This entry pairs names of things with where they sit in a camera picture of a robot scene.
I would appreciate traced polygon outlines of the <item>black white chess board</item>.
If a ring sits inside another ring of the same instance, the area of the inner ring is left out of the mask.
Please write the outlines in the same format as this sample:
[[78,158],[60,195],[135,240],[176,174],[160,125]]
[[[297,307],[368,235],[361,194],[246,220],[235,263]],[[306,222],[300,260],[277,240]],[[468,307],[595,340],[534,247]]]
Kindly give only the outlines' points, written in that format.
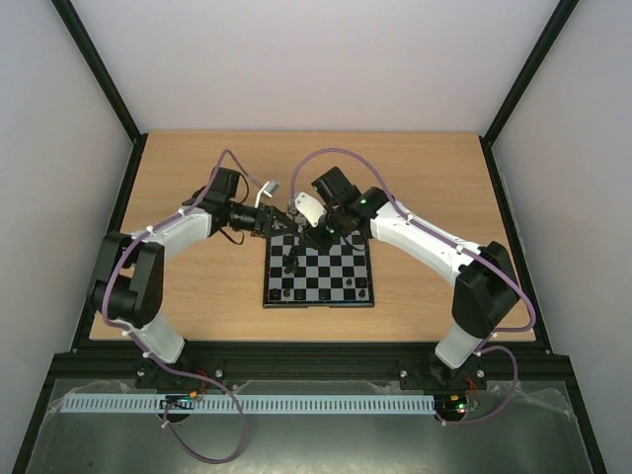
[[368,240],[355,231],[327,251],[299,242],[301,225],[275,219],[266,240],[263,306],[372,307],[374,287]]

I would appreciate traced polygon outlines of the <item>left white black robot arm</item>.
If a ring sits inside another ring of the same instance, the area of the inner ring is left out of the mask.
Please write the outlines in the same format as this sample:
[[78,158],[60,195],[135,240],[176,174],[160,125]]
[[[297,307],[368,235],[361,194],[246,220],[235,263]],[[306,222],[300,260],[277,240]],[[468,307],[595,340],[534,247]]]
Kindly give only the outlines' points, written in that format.
[[165,220],[132,234],[111,231],[104,237],[88,303],[106,325],[138,341],[147,357],[173,364],[185,346],[162,311],[165,264],[171,258],[226,227],[268,238],[274,225],[285,221],[278,208],[261,203],[274,195],[277,182],[260,185],[253,206],[234,199],[245,178],[242,172],[220,168]]

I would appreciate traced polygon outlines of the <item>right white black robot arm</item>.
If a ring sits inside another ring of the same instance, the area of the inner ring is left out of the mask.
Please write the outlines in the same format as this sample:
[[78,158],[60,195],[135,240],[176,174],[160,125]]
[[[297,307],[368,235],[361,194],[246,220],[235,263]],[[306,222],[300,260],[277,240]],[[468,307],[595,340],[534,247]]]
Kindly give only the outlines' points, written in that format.
[[306,221],[306,243],[327,249],[354,232],[391,245],[440,275],[452,288],[453,324],[439,341],[431,362],[433,380],[444,387],[465,374],[464,362],[518,302],[508,250],[458,238],[419,218],[379,187],[366,192],[338,167],[312,183],[318,194],[296,193],[291,208]]

